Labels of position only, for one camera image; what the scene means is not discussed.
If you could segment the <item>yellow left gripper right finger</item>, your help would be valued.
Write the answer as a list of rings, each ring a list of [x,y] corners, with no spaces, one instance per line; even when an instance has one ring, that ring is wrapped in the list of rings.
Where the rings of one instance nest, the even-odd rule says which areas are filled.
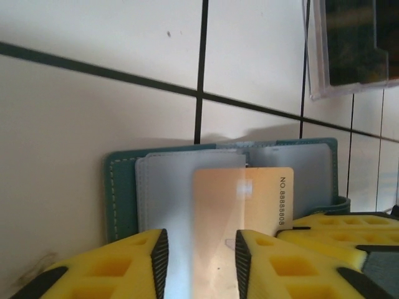
[[[349,264],[255,230],[238,230],[239,299],[395,299]]]

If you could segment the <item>clear acrylic card box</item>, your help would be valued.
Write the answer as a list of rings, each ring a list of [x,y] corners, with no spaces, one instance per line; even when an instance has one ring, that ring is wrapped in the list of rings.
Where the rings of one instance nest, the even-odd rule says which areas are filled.
[[[399,0],[302,0],[313,100],[399,86]]]

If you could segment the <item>teal leather card holder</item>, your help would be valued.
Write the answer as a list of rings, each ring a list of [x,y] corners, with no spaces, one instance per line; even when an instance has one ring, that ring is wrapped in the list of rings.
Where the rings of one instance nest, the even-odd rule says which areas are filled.
[[[244,141],[167,148],[136,149],[110,153],[103,163],[107,241],[136,234],[138,225],[135,165],[153,153],[201,150],[242,150],[253,167],[272,167],[276,162],[294,170],[294,217],[317,212],[348,212],[350,200],[339,196],[337,140]]]

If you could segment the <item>gold numbered credit card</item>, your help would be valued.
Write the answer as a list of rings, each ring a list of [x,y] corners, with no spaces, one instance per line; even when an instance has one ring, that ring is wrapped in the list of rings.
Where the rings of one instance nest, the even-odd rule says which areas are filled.
[[[200,169],[193,175],[193,299],[238,299],[236,232],[272,235],[293,222],[287,167]]]

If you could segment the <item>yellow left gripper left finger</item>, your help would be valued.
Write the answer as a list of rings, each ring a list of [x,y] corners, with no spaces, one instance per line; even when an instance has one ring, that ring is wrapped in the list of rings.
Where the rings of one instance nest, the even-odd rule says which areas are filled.
[[[11,299],[164,299],[166,229],[146,230],[57,262]]]

